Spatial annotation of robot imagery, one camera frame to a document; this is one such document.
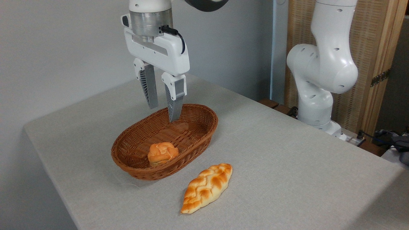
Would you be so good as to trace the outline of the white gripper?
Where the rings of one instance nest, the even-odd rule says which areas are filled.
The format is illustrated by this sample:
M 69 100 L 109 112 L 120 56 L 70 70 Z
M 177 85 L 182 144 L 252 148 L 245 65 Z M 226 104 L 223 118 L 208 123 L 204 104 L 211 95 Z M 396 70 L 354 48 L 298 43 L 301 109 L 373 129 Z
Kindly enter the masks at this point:
M 164 33 L 162 26 L 172 25 L 171 16 L 126 14 L 121 17 L 127 49 L 135 57 L 134 68 L 150 109 L 158 106 L 154 66 L 165 71 L 162 81 L 169 121 L 179 119 L 183 97 L 187 95 L 186 76 L 190 70 L 187 45 L 178 35 Z

